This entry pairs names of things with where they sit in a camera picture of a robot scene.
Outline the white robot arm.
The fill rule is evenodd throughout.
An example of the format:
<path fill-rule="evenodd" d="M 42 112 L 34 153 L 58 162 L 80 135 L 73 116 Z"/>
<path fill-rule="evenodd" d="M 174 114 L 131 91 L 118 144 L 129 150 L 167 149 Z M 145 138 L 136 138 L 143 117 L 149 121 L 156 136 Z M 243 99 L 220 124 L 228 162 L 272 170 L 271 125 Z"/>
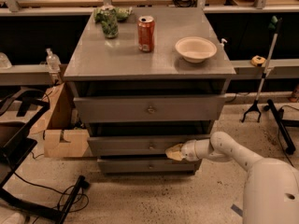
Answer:
<path fill-rule="evenodd" d="M 287 162 L 265 158 L 225 132 L 177 144 L 165 154 L 175 161 L 236 161 L 247 173 L 243 224 L 299 224 L 299 171 Z"/>

